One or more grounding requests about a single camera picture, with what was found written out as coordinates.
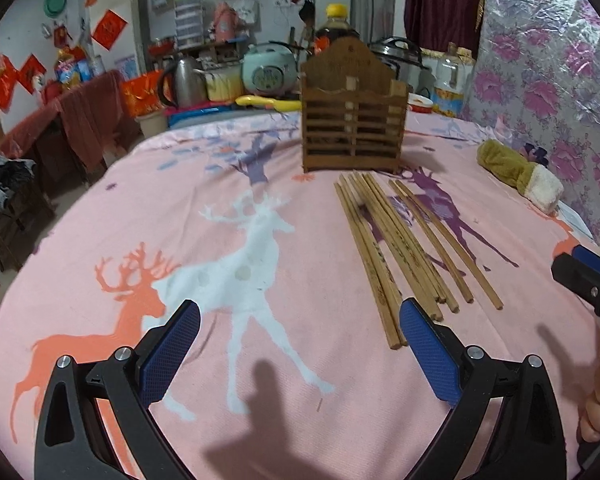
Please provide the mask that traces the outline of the wooden chopstick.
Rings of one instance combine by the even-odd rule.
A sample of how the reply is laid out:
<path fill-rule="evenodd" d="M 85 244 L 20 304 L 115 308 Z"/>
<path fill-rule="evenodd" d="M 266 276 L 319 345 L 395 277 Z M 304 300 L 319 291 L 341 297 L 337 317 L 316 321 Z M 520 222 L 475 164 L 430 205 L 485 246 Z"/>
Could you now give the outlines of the wooden chopstick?
<path fill-rule="evenodd" d="M 349 183 L 355 189 L 355 192 L 358 193 L 370 211 L 376 226 L 381 230 L 382 236 L 384 237 L 386 244 L 388 245 L 390 252 L 393 255 L 394 260 L 398 264 L 401 269 L 404 278 L 407 281 L 408 286 L 411 287 L 411 291 L 415 299 L 419 302 L 420 306 L 425 310 L 425 312 L 429 315 L 427 310 L 429 308 L 437 307 L 436 303 L 433 301 L 431 304 L 428 304 L 427 297 L 422 292 L 420 288 L 417 278 L 412 274 L 412 264 L 408 262 L 408 259 L 403 255 L 404 248 L 401 245 L 401 240 L 396 236 L 396 231 L 393 229 L 392 225 L 389 223 L 389 218 L 385 215 L 385 211 L 382 210 L 381 206 L 378 205 L 376 200 L 374 200 L 374 196 L 370 194 L 368 188 L 366 188 L 364 182 L 360 178 L 360 174 L 354 172 L 349 176 Z"/>
<path fill-rule="evenodd" d="M 474 295 L 471 293 L 466 281 L 464 280 L 464 276 L 460 273 L 460 270 L 457 269 L 453 259 L 446 251 L 445 247 L 442 245 L 440 240 L 438 240 L 437 235 L 434 234 L 434 231 L 430 228 L 429 222 L 427 221 L 426 214 L 422 211 L 416 203 L 414 198 L 409 198 L 407 194 L 400 189 L 399 182 L 396 180 L 390 180 L 389 185 L 393 188 L 393 191 L 398 194 L 402 200 L 407 204 L 408 208 L 411 209 L 413 216 L 416 221 L 419 223 L 422 232 L 425 233 L 426 237 L 430 241 L 430 244 L 437 252 L 441 261 L 444 263 L 446 270 L 448 270 L 451 275 L 452 280 L 454 281 L 458 291 L 464 298 L 464 300 L 471 304 L 474 301 Z"/>
<path fill-rule="evenodd" d="M 491 300 L 492 304 L 494 305 L 494 308 L 496 310 L 502 310 L 504 308 L 503 300 L 501 300 L 500 296 L 498 296 L 498 293 L 494 290 L 493 286 L 486 278 L 484 273 L 478 268 L 477 263 L 475 263 L 474 259 L 471 258 L 471 256 L 468 254 L 468 251 L 451 234 L 451 231 L 442 223 L 438 216 L 430 208 L 428 208 L 418 197 L 416 197 L 405 184 L 394 179 L 391 179 L 390 183 L 395 188 L 397 188 L 402 195 L 404 195 L 412 203 L 414 203 L 424 214 L 426 214 L 428 219 L 436 226 L 438 231 L 442 234 L 442 236 L 446 239 L 449 245 L 455 250 L 457 255 L 465 263 L 467 269 L 479 283 L 483 291 L 486 293 L 486 296 L 488 296 Z"/>
<path fill-rule="evenodd" d="M 386 239 L 391 240 L 390 246 L 401 253 L 401 258 L 396 257 L 400 268 L 403 269 L 404 266 L 407 266 L 410 269 L 411 280 L 406 271 L 403 271 L 403 274 L 414 295 L 430 318 L 442 321 L 443 315 L 439 304 L 445 304 L 448 301 L 448 295 L 429 270 L 422 248 L 417 244 L 411 230 L 393 209 L 390 200 L 371 174 L 355 172 L 352 174 L 351 182 L 356 190 L 364 196 L 366 202 L 378 211 L 380 219 L 377 223 L 384 222 L 388 228 L 389 234 Z"/>
<path fill-rule="evenodd" d="M 387 339 L 387 344 L 391 350 L 398 350 L 402 347 L 402 342 L 400 341 L 396 326 L 392 320 L 388 297 L 385 293 L 384 286 L 381 284 L 376 264 L 370 253 L 370 248 L 363 238 L 363 231 L 361 230 L 362 223 L 355 217 L 353 206 L 348 200 L 344 187 L 339 183 L 335 183 L 334 188 L 340 200 L 342 210 L 346 215 L 349 229 L 352 233 L 356 249 L 358 250 L 367 276 L 367 281 L 370 283 L 370 289 L 372 290 L 382 329 L 384 330 Z"/>
<path fill-rule="evenodd" d="M 385 194 L 379 183 L 371 174 L 360 174 L 360 178 L 370 194 L 374 196 L 374 200 L 385 211 L 389 223 L 396 231 L 396 236 L 400 238 L 401 245 L 404 248 L 403 255 L 412 264 L 412 274 L 417 278 L 422 292 L 427 297 L 428 304 L 433 301 L 436 303 L 437 307 L 427 310 L 429 315 L 436 321 L 443 320 L 438 304 L 446 304 L 453 313 L 460 312 L 460 304 L 430 262 L 428 254 L 422 248 L 422 244 L 419 243 L 411 228 L 404 222 L 396 208 L 393 207 L 390 198 Z"/>
<path fill-rule="evenodd" d="M 400 341 L 402 342 L 402 347 L 407 345 L 407 341 L 402 334 L 402 330 L 400 330 L 398 324 L 398 310 L 401 304 L 401 295 L 394 282 L 393 276 L 389 270 L 388 264 L 386 263 L 385 257 L 381 252 L 379 245 L 377 244 L 372 225 L 367 221 L 365 214 L 363 212 L 364 203 L 362 200 L 358 199 L 358 196 L 355 195 L 353 191 L 353 186 L 347 181 L 345 176 L 340 176 L 338 179 L 339 184 L 341 184 L 346 190 L 346 194 L 348 196 L 348 200 L 350 204 L 353 206 L 355 217 L 361 221 L 363 231 L 363 238 L 366 241 L 368 247 L 370 248 L 370 253 L 372 254 L 372 258 L 374 263 L 376 264 L 377 272 L 380 275 L 380 280 L 382 286 L 384 286 L 385 293 L 388 297 L 388 304 L 391 313 L 392 320 L 394 325 L 396 326 L 396 331 L 400 337 Z"/>

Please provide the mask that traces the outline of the olive and white plush glove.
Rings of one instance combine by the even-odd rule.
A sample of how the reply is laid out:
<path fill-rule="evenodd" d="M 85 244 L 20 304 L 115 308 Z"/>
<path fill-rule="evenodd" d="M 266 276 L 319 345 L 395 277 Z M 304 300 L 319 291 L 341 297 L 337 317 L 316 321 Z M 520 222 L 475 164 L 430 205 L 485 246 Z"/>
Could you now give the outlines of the olive and white plush glove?
<path fill-rule="evenodd" d="M 530 162 L 494 139 L 478 146 L 477 162 L 499 181 L 514 188 L 537 210 L 543 214 L 554 214 L 564 194 L 564 186 L 545 166 Z"/>

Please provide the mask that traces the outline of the pink deer print tablecloth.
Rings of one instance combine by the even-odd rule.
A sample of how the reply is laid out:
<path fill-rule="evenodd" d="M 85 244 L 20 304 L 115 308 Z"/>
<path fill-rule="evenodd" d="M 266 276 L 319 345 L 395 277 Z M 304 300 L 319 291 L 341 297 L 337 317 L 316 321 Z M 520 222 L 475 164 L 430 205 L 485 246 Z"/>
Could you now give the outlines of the pink deer print tablecloth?
<path fill-rule="evenodd" d="M 301 167 L 297 119 L 264 116 L 163 133 L 82 190 L 27 258 L 0 307 L 0 447 L 33 472 L 55 361 L 134 346 L 186 299 L 201 332 L 151 411 L 201 479 L 401 479 L 448 408 L 413 353 L 388 346 L 336 194 Z M 550 274 L 580 237 L 477 162 L 463 125 L 418 122 L 402 181 L 476 259 L 445 311 L 497 359 L 540 356 L 576 472 L 580 404 L 600 322 Z"/>

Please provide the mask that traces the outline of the red white bowl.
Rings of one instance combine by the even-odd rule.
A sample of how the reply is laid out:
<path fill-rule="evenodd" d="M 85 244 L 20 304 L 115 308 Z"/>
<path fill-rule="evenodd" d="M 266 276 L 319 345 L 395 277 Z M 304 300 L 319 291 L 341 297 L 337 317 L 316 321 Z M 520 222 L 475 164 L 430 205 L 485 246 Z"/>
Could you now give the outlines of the red white bowl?
<path fill-rule="evenodd" d="M 424 96 L 420 96 L 416 93 L 410 93 L 408 95 L 408 108 L 411 112 L 419 114 L 431 114 L 434 103 Z"/>

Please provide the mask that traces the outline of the clear oil bottle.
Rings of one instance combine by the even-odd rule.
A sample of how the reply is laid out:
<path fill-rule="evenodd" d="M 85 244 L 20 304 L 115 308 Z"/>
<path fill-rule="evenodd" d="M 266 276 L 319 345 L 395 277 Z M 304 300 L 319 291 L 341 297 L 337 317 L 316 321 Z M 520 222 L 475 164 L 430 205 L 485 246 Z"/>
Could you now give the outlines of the clear oil bottle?
<path fill-rule="evenodd" d="M 464 103 L 465 67 L 457 55 L 457 45 L 450 42 L 438 59 L 434 75 L 434 111 L 446 117 L 458 117 Z"/>

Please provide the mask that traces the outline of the dark red cloth cabinet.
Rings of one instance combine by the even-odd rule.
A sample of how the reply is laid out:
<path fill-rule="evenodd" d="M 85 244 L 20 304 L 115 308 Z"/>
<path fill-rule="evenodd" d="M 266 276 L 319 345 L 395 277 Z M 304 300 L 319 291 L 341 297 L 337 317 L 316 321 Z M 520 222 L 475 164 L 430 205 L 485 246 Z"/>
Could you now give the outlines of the dark red cloth cabinet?
<path fill-rule="evenodd" d="M 140 133 L 140 126 L 125 110 L 119 72 L 110 70 L 62 92 L 24 118 L 5 134 L 0 151 L 9 158 L 23 158 L 35 150 L 38 139 L 54 128 L 64 134 L 71 160 L 83 184 L 104 163 L 110 148 L 123 148 Z"/>

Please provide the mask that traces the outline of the silver pressure cooker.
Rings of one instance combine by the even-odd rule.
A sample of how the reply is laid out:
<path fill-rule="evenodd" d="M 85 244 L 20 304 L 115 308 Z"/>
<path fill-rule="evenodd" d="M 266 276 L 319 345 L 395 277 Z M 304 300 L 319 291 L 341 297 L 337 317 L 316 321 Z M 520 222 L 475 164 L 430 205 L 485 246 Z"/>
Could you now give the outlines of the silver pressure cooker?
<path fill-rule="evenodd" d="M 430 97 L 434 76 L 422 62 L 422 49 L 417 44 L 407 38 L 387 37 L 371 42 L 368 47 L 412 93 Z"/>

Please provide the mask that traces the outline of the brown wooden utensil holder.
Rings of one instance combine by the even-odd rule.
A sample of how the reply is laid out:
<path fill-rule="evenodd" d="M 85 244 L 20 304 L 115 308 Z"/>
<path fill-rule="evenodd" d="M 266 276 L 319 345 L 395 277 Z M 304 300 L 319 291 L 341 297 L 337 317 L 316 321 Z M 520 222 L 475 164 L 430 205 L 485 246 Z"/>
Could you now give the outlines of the brown wooden utensil holder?
<path fill-rule="evenodd" d="M 302 167 L 400 169 L 407 85 L 354 37 L 336 40 L 301 65 Z"/>

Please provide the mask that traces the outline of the dark red curtain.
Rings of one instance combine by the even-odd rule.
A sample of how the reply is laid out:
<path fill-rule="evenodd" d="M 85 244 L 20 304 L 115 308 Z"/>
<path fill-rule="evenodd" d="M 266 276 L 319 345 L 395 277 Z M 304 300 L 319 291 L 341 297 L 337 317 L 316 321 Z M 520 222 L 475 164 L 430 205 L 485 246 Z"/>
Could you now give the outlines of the dark red curtain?
<path fill-rule="evenodd" d="M 405 0 L 405 36 L 419 47 L 444 52 L 452 42 L 476 55 L 484 0 Z"/>

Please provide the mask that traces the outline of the stainless steel kettle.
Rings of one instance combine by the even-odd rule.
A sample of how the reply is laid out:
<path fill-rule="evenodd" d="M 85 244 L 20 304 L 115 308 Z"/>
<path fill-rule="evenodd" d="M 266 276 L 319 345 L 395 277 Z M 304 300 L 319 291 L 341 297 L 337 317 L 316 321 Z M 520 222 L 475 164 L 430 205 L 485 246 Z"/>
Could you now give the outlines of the stainless steel kettle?
<path fill-rule="evenodd" d="M 166 107 L 192 108 L 208 101 L 206 72 L 188 56 L 174 60 L 161 72 L 157 84 L 159 101 Z"/>

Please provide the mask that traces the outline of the cream enamel pot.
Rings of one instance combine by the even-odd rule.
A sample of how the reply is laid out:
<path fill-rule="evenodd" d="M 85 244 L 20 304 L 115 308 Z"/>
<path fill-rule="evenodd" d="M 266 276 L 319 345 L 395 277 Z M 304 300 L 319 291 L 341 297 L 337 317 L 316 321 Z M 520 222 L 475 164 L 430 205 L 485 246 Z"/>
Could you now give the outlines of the cream enamel pot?
<path fill-rule="evenodd" d="M 204 77 L 210 102 L 234 102 L 244 94 L 242 66 L 239 63 L 200 70 L 198 74 Z"/>

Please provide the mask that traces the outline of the dark soy sauce bottle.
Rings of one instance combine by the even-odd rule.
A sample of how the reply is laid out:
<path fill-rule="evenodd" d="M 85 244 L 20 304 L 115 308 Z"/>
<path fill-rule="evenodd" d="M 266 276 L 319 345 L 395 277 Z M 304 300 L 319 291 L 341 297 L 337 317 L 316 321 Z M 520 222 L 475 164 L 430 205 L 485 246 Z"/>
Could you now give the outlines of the dark soy sauce bottle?
<path fill-rule="evenodd" d="M 314 53 L 320 54 L 336 40 L 346 37 L 360 38 L 349 24 L 348 8 L 342 3 L 329 3 L 326 6 L 326 22 L 314 34 Z"/>

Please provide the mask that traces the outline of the light green rice cooker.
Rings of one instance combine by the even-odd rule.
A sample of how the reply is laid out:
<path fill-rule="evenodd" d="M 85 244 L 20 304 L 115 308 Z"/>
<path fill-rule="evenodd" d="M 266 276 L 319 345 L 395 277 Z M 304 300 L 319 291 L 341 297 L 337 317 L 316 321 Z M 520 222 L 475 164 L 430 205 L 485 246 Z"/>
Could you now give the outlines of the light green rice cooker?
<path fill-rule="evenodd" d="M 248 94 L 279 98 L 294 90 L 297 78 L 297 61 L 286 44 L 252 44 L 242 58 L 242 83 Z"/>

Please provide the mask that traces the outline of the white refrigerator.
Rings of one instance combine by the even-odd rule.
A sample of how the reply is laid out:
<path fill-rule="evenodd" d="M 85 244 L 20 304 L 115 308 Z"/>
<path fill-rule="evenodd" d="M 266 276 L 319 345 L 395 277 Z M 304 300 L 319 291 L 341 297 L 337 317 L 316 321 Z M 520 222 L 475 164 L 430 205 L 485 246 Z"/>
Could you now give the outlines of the white refrigerator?
<path fill-rule="evenodd" d="M 94 55 L 124 80 L 148 72 L 147 0 L 85 0 Z"/>

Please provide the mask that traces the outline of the green round plate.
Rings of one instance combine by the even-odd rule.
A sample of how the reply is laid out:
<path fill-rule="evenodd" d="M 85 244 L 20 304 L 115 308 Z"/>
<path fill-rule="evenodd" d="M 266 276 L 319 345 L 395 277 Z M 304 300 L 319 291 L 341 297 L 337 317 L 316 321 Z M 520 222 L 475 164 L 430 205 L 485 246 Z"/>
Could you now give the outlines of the green round plate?
<path fill-rule="evenodd" d="M 66 6 L 67 0 L 44 0 L 43 10 L 48 18 L 58 18 Z"/>

